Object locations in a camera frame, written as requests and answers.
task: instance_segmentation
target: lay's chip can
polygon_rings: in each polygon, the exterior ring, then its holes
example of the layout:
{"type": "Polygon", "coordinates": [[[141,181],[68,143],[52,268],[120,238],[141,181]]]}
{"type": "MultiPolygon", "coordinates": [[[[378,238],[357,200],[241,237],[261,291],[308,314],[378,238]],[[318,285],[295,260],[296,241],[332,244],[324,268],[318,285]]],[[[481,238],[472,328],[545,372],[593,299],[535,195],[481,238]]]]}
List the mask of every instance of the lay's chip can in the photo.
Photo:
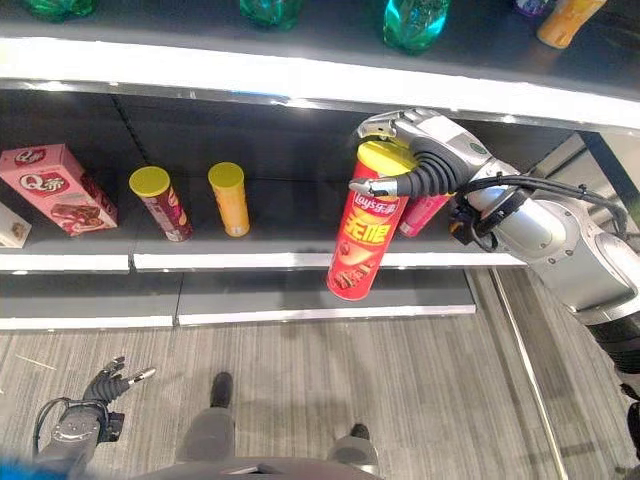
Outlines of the lay's chip can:
{"type": "MultiPolygon", "coordinates": [[[[367,142],[358,148],[353,178],[381,178],[412,170],[411,154],[396,145],[367,142]]],[[[368,197],[350,191],[340,223],[327,286],[345,300],[365,298],[398,226],[407,197],[368,197]]]]}

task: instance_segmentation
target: white box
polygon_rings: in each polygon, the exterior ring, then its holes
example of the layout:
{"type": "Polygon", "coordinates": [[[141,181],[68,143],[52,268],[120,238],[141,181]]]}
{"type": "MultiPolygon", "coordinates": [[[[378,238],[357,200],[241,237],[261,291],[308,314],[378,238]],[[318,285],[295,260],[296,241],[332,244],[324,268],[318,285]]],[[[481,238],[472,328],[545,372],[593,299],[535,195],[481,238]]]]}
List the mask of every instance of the white box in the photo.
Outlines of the white box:
{"type": "Polygon", "coordinates": [[[0,248],[22,248],[31,224],[0,203],[0,248]]]}

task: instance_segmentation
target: black shoe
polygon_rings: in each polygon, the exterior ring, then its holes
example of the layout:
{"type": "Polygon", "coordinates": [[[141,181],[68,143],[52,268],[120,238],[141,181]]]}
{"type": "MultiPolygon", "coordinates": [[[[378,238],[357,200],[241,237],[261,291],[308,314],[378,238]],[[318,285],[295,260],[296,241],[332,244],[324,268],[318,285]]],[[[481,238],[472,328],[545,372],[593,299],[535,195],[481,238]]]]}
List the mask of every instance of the black shoe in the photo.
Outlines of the black shoe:
{"type": "Polygon", "coordinates": [[[352,437],[364,438],[365,440],[371,440],[369,429],[362,423],[356,423],[351,429],[351,433],[349,435],[352,437]]]}
{"type": "Polygon", "coordinates": [[[229,408],[233,394],[233,377],[230,373],[220,372],[213,379],[211,387],[211,407],[229,408]]]}

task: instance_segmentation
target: pink snack box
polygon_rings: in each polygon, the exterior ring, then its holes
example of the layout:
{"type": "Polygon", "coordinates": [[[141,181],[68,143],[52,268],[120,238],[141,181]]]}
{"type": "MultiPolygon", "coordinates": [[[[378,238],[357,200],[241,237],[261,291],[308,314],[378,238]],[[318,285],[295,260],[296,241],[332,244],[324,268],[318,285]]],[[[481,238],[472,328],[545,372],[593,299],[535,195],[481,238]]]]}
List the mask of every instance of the pink snack box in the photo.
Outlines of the pink snack box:
{"type": "Polygon", "coordinates": [[[116,207],[65,145],[2,152],[0,178],[71,236],[118,226],[116,207]]]}

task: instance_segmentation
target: person's leg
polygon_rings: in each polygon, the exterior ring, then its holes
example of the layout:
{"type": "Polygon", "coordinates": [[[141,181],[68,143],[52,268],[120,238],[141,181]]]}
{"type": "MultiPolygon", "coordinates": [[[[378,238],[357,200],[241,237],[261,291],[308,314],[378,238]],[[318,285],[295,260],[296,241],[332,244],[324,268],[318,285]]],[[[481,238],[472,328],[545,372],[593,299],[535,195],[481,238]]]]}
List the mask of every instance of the person's leg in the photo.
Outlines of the person's leg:
{"type": "Polygon", "coordinates": [[[233,379],[216,375],[211,389],[211,408],[198,414],[182,441],[177,462],[217,462],[235,455],[235,424],[229,411],[233,379]]]}
{"type": "Polygon", "coordinates": [[[349,435],[336,441],[329,451],[329,460],[378,475],[378,452],[371,443],[369,430],[361,423],[356,423],[349,435]]]}

